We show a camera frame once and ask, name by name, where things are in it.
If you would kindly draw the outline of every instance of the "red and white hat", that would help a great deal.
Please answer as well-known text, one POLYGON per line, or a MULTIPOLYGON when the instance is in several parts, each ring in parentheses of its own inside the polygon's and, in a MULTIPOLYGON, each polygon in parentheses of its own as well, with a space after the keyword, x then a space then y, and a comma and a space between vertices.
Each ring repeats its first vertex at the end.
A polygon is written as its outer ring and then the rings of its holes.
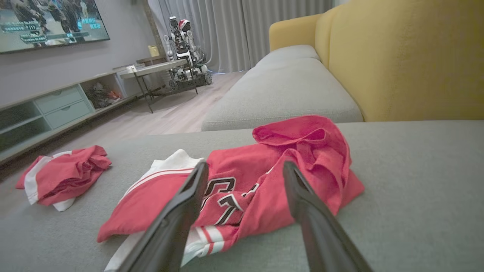
POLYGON ((178 23, 178 29, 182 30, 188 23, 190 23, 190 21, 187 19, 180 20, 180 22, 178 23))

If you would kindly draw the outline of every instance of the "light green drawer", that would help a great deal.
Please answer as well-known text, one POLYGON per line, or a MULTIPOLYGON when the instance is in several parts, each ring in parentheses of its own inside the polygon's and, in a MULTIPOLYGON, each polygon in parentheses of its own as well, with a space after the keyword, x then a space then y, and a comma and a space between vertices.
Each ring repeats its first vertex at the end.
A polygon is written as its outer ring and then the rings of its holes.
POLYGON ((79 89, 77 86, 72 86, 38 98, 35 102, 43 113, 48 113, 79 100, 82 100, 79 89))
POLYGON ((89 108, 84 101, 75 103, 73 105, 64 107, 60 110, 54 111, 45 117, 49 121, 53 129, 72 122, 78 118, 89 114, 89 108))

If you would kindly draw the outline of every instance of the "television screen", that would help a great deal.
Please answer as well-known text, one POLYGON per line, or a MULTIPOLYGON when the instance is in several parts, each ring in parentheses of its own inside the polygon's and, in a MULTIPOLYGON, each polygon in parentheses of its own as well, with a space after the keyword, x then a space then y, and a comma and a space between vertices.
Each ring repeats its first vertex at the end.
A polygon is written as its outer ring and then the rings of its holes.
POLYGON ((103 40, 94 0, 0 0, 0 53, 103 40))

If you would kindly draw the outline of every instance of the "sheer curtain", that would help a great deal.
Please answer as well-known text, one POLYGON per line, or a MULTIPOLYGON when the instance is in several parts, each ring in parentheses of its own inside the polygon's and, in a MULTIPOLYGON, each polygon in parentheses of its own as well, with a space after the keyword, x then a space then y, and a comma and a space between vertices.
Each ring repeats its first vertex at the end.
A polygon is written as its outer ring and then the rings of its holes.
POLYGON ((272 23, 327 11, 332 0, 149 0, 160 36, 170 16, 191 21, 195 42, 218 73, 248 70, 269 53, 272 23))

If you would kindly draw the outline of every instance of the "gray fabric surface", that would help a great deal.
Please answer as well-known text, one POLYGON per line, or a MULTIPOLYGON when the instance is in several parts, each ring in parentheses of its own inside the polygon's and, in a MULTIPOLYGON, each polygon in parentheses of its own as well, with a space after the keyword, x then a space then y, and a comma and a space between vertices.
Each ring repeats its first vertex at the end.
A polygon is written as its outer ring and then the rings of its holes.
POLYGON ((272 62, 257 65, 235 83, 208 112, 202 131, 255 128, 308 114, 336 123, 363 121, 356 103, 320 61, 272 62))
MULTIPOLYGON (((366 191, 338 220, 375 271, 484 267, 484 121, 338 124, 366 191)), ((97 231, 154 159, 254 143, 251 130, 147 136, 107 147, 113 167, 65 212, 24 205, 0 218, 2 271, 102 271, 124 237, 97 231)), ((25 198, 23 191, 14 191, 25 198)), ((299 227, 239 241, 184 272, 307 271, 299 227)))
POLYGON ((293 45, 276 49, 267 54, 261 59, 257 66, 273 64, 276 62, 296 60, 296 59, 316 59, 319 60, 319 56, 316 50, 310 45, 293 45))

